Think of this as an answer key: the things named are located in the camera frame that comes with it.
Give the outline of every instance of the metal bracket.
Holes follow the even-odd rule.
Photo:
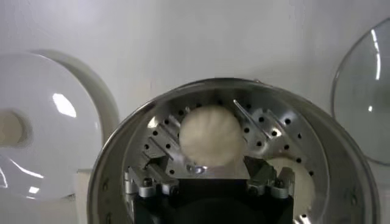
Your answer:
[[[276,179],[276,170],[263,159],[246,156],[244,163],[250,175],[250,179],[247,180],[248,193],[253,196],[263,195],[266,186]]]
[[[295,174],[291,168],[283,167],[278,178],[271,186],[271,195],[274,198],[284,199],[294,194]]]
[[[168,176],[157,164],[164,161],[165,156],[150,159],[143,154],[141,167],[130,166],[124,174],[124,186],[126,194],[138,194],[140,197],[153,197],[157,192],[157,186],[161,186],[161,192],[165,195],[179,193],[179,181]]]

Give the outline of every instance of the screw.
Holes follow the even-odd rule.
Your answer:
[[[285,187],[285,183],[283,182],[283,180],[276,179],[275,180],[275,187],[277,187],[277,188],[284,188]]]
[[[257,188],[255,188],[255,187],[250,187],[250,188],[248,189],[248,194],[249,194],[250,196],[257,196],[257,195],[258,195]]]
[[[144,178],[143,184],[145,187],[150,187],[153,184],[153,180],[150,177]]]

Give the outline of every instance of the metal bowl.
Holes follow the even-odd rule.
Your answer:
[[[243,128],[246,155],[284,156],[312,174],[316,195],[295,223],[379,223],[377,188],[364,156],[346,131],[309,101],[285,90],[241,79],[210,79],[176,88],[130,115],[107,141],[88,192],[89,223],[131,223],[124,174],[142,152],[168,152],[166,172],[177,178],[248,178],[242,167],[199,167],[180,152],[184,115],[220,104]]]

